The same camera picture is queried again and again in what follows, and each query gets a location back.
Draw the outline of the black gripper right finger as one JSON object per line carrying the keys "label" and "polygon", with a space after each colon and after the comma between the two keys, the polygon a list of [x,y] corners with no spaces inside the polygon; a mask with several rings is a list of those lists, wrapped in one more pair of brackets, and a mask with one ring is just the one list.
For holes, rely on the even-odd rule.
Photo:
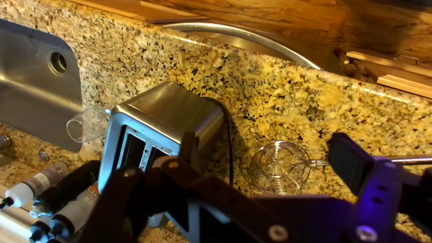
{"label": "black gripper right finger", "polygon": [[330,167],[356,195],[344,229],[348,243],[415,243],[394,226],[398,213],[430,233],[432,167],[413,174],[401,163],[374,158],[342,132],[326,145]]}

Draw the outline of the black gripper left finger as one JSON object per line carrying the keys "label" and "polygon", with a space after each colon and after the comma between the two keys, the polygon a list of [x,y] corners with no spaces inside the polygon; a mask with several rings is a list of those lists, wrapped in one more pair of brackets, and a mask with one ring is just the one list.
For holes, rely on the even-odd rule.
{"label": "black gripper left finger", "polygon": [[197,137],[187,132],[176,156],[162,156],[143,171],[116,170],[78,243],[139,243],[149,218],[166,213],[189,243],[268,243],[270,212],[190,160]]}

